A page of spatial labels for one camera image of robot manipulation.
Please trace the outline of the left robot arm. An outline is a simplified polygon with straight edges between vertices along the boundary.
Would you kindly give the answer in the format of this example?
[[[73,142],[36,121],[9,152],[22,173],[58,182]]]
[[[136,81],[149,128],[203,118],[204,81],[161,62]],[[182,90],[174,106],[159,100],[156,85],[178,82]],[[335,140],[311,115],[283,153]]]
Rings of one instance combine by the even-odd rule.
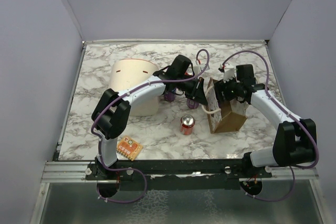
[[[122,91],[107,89],[103,93],[91,116],[91,133],[99,138],[96,163],[102,178],[110,179],[119,172],[114,165],[118,160],[117,141],[134,106],[174,89],[183,91],[189,100],[207,105],[201,75],[209,69],[209,63],[199,66],[199,71],[195,68],[188,57],[178,55],[169,66],[155,71],[134,87]]]

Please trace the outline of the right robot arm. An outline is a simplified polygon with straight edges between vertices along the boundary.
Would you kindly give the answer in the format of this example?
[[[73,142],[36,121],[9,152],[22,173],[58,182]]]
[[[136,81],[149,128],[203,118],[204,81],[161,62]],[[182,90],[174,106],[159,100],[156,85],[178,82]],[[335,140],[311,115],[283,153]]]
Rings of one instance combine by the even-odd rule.
[[[316,124],[311,119],[302,119],[287,110],[268,90],[258,83],[251,64],[219,67],[222,80],[215,82],[218,101],[236,100],[247,103],[259,112],[276,129],[271,148],[244,154],[241,171],[246,177],[254,177],[261,167],[297,166],[317,160]]]

